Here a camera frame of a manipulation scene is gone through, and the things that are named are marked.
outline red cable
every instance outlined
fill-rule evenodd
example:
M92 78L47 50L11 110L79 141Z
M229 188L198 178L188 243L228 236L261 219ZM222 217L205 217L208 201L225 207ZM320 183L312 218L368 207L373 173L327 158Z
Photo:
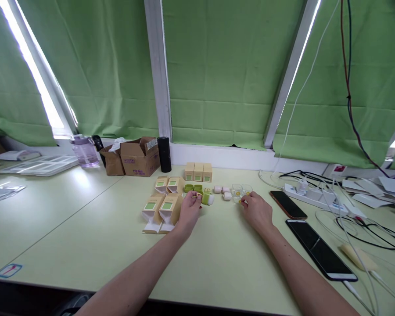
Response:
M348 102L349 102L349 107L350 107L350 119L352 119L352 104L351 104L351 92L350 92L350 82L348 80L348 73L347 73L347 60L345 57L345 40L344 40L344 0L341 0L341 43L342 43L342 56L344 59L344 70L345 70L345 83L347 84L347 91L348 91ZM357 141L359 143L360 148L362 149L363 153L365 154L366 158L376 167L378 168L385 176L389 178L389 176L386 174L385 171L382 170L381 167L377 163L375 163L369 156L369 154L363 149L363 144L361 143L361 138L360 135L358 134L356 130L356 126L352 122L352 130L354 131L355 136L357 137Z

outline light green desk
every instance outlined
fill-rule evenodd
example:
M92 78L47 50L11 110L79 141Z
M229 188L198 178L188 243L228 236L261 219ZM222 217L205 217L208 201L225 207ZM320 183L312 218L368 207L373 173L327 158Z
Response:
M0 201L0 269L121 178L80 167L52 177L0 174L0 185L26 185Z
M184 166L173 166L171 176L182 176ZM123 177L75 215L23 252L12 263L23 268L8 281L85 291L97 291L113 276L154 245L162 235L142 234L145 221L140 211L154 192L158 170L150 178ZM214 169L214 185L250 184L273 207L273 222L290 244L316 266L285 224L286 215L269 196L272 189L256 171ZM354 287L369 304L371 287L337 247L341 244L316 220L314 206L296 201L309 216L308 222L357 274ZM395 230L395 215L387 209L361 210ZM331 214L320 215L337 234L342 231ZM354 245L385 257L395 264L395 253L354 242ZM380 275L395 290L395 269L384 268ZM331 282L361 315L368 315L342 283ZM395 315L395 299L377 282L375 288L382 315ZM158 281L150 298L218 306L256 312L299 315L299 309L284 276L262 240L241 217L241 206L215 196L215 203L202 209L202 215L185 245L176 254Z

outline black thermos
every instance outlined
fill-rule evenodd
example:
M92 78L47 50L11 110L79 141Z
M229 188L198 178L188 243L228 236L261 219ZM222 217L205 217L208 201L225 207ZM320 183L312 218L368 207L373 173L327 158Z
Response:
M170 139L168 137L158 137L159 161L161 171L164 173L171 171Z

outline smartphone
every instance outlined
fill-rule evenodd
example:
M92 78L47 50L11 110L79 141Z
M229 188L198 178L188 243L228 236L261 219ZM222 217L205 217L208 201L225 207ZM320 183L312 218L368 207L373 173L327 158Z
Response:
M285 222L326 278L332 281L358 280L306 221L287 219Z
M306 219L307 215L283 191L270 191L271 197L291 219Z

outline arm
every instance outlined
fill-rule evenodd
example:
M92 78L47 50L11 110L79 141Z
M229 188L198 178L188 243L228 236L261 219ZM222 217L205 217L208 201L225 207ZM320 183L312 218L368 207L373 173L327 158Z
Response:
M278 261L304 315L358 315L356 310L296 252L272 224L272 207L257 193L241 200L244 217Z
M176 227L143 256L104 285L76 316L136 315L174 255L190 236L199 217L201 196L190 191L181 204Z

